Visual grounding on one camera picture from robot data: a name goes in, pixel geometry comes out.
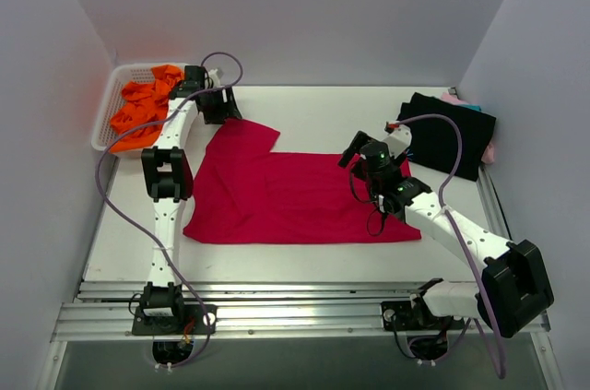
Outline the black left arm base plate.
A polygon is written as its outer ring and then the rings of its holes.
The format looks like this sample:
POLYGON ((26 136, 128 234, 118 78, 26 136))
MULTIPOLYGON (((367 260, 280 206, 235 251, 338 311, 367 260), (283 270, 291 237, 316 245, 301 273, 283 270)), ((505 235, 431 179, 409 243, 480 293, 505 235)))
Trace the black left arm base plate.
POLYGON ((207 304, 205 308, 209 320, 198 304, 184 306, 178 315, 173 314, 172 308, 137 307, 131 334, 144 337, 213 334, 216 330, 218 307, 207 304))

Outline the crimson red t-shirt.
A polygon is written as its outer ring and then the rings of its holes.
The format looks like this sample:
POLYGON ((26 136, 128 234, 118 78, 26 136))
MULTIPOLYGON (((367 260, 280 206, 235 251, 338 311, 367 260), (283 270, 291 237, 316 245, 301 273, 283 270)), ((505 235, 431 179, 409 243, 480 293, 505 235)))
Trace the crimson red t-shirt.
POLYGON ((276 152, 280 133, 228 120, 206 146, 185 237, 209 244, 414 242, 419 230, 379 223, 337 154, 276 152))

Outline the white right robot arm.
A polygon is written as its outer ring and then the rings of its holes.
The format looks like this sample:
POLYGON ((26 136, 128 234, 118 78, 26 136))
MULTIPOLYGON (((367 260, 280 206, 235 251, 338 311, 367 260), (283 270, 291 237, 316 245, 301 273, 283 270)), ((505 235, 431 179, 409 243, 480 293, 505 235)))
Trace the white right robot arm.
POLYGON ((471 268, 471 282, 433 279, 409 305, 423 328, 441 318, 473 318, 513 337, 554 302, 542 254, 529 240, 513 242, 484 229, 451 207, 421 180, 403 174, 409 130, 401 127, 379 141, 359 131, 339 167, 364 182, 382 220, 396 219, 426 234, 471 268))

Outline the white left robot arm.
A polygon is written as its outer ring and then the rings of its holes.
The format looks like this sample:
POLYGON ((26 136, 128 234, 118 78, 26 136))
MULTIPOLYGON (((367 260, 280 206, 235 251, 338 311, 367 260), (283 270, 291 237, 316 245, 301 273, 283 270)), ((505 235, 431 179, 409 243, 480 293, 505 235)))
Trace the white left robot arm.
POLYGON ((193 122, 199 114, 206 124, 240 119, 233 89, 223 88, 223 72, 188 65, 184 80, 170 94, 170 120, 155 144, 141 154, 147 195, 153 201, 155 244, 151 268, 137 308, 139 321, 152 320, 165 334, 175 334, 185 325, 182 281, 178 275, 182 215, 193 193, 193 174, 184 151, 193 122))

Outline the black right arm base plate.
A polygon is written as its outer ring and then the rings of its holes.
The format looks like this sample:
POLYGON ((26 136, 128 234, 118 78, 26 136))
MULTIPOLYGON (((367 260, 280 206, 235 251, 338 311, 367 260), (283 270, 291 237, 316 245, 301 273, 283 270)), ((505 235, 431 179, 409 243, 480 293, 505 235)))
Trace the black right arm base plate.
POLYGON ((383 329, 387 332, 427 332, 460 330, 465 320, 452 316, 434 316, 424 305, 413 301, 382 301, 383 329))

